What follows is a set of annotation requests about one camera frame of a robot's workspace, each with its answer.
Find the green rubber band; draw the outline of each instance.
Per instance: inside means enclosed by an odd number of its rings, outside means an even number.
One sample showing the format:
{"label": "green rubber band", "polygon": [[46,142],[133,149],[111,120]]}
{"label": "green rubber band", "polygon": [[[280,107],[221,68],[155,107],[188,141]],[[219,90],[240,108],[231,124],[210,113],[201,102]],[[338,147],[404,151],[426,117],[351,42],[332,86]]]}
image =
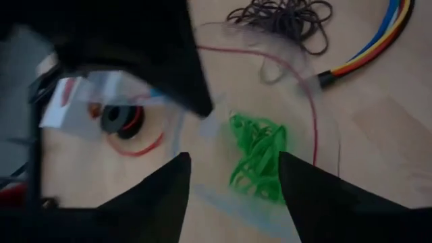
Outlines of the green rubber band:
{"label": "green rubber band", "polygon": [[229,126],[243,157],[233,170],[229,184],[237,192],[273,203],[285,203],[278,176],[279,152],[286,152],[288,131],[266,118],[235,114]]}

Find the red and orange wire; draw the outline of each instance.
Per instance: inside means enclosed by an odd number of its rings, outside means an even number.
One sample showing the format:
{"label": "red and orange wire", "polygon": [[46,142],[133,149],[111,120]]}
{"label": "red and orange wire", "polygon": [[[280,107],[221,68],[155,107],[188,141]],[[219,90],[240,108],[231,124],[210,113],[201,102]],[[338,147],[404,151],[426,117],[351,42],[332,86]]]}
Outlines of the red and orange wire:
{"label": "red and orange wire", "polygon": [[402,31],[402,26],[404,22],[409,18],[410,6],[414,0],[401,0],[398,18],[394,25],[367,51],[356,57],[355,59],[341,65],[340,67],[333,68],[330,72],[335,77],[344,76],[358,68],[364,66],[368,62],[374,60],[378,55],[380,55],[384,50],[386,50],[398,37]]}

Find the red wire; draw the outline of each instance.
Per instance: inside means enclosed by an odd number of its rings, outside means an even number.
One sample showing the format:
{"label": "red wire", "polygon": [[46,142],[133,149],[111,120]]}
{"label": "red wire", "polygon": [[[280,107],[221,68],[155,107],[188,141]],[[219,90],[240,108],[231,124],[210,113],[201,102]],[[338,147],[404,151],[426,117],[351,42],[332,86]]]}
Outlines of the red wire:
{"label": "red wire", "polygon": [[130,123],[129,123],[128,125],[124,126],[124,127],[122,128],[122,130],[127,130],[127,129],[129,129],[131,126],[133,126],[133,125],[138,121],[138,119],[140,118],[140,114],[141,114],[141,112],[142,112],[141,107],[137,106],[137,107],[136,107],[136,112],[135,112],[135,117],[134,117],[134,119],[133,119],[132,121],[130,121]]}
{"label": "red wire", "polygon": [[230,48],[217,48],[217,47],[206,47],[199,45],[199,49],[208,50],[208,51],[218,51],[218,52],[226,52],[226,53],[241,53],[241,54],[252,54],[252,55],[260,55],[266,58],[269,58],[270,60],[284,66],[285,68],[289,69],[292,74],[296,77],[298,80],[299,85],[303,88],[304,92],[306,93],[306,96],[309,100],[310,110],[312,111],[312,118],[313,118],[313,135],[314,135],[314,145],[313,145],[313,162],[312,164],[314,166],[317,166],[317,155],[318,155],[318,127],[317,127],[317,111],[315,109],[315,104],[312,98],[312,92],[310,88],[308,87],[306,81],[304,78],[301,77],[301,75],[285,60],[278,58],[276,56],[272,56],[270,54],[260,52],[260,51],[251,51],[251,50],[241,50],[241,49],[230,49]]}
{"label": "red wire", "polygon": [[[128,125],[124,126],[122,128],[122,130],[126,130],[126,129],[130,128],[136,122],[138,122],[140,114],[142,113],[142,109],[139,106],[137,106],[136,109],[137,109],[137,111],[135,113],[134,119]],[[162,143],[162,139],[163,139],[163,133],[161,133],[161,135],[159,135],[159,137],[156,139],[156,141],[154,141],[154,143],[150,144],[148,147],[146,147],[140,151],[131,152],[131,151],[124,151],[116,143],[114,143],[114,141],[111,140],[110,136],[107,136],[107,142],[111,146],[111,148],[113,148],[113,150],[115,152],[117,152],[118,154],[123,155],[123,156],[127,156],[127,157],[139,157],[139,156],[143,156],[143,155],[147,154],[148,152],[157,148]]]}
{"label": "red wire", "polygon": [[147,154],[148,152],[152,151],[153,149],[157,148],[159,145],[161,145],[163,140],[163,133],[159,135],[159,137],[154,141],[154,143],[150,144],[150,146],[142,149],[141,151],[131,152],[131,151],[124,151],[122,148],[120,148],[114,141],[111,140],[110,136],[107,136],[107,142],[115,150],[115,152],[119,153],[120,155],[127,156],[127,157],[139,157]]}

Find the black grommet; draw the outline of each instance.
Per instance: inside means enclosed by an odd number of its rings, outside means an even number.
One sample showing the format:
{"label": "black grommet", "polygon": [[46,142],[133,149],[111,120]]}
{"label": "black grommet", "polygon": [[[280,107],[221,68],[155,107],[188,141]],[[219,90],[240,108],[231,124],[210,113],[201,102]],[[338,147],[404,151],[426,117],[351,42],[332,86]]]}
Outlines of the black grommet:
{"label": "black grommet", "polygon": [[108,105],[103,109],[101,127],[108,134],[117,133],[119,138],[129,139],[140,131],[144,118],[141,106]]}

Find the red marking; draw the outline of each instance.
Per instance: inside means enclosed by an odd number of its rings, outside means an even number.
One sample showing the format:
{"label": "red marking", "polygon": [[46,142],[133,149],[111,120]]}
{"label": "red marking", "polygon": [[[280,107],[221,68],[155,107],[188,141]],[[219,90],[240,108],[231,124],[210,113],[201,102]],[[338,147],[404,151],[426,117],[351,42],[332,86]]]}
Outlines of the red marking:
{"label": "red marking", "polygon": [[75,78],[68,78],[66,80],[65,88],[64,88],[63,94],[61,96],[61,106],[62,107],[67,105],[67,103],[69,102],[70,93],[72,92],[74,85],[75,85]]}
{"label": "red marking", "polygon": [[140,117],[141,112],[142,112],[141,107],[137,106],[137,107],[136,107],[136,112],[135,112],[135,117],[134,117],[134,119],[133,119],[133,120],[132,120],[128,125],[124,126],[124,127],[122,128],[122,130],[127,130],[127,129],[129,129],[131,126],[133,126],[136,122],[138,122],[138,118]]}
{"label": "red marking", "polygon": [[127,156],[127,157],[139,157],[147,154],[148,152],[152,151],[153,149],[157,148],[159,145],[161,145],[163,140],[163,133],[159,135],[159,137],[154,141],[154,143],[150,144],[150,146],[142,149],[141,151],[131,152],[131,151],[124,151],[122,150],[114,141],[111,140],[110,136],[107,136],[107,142],[108,144],[115,150],[115,152],[119,153],[119,155]]}

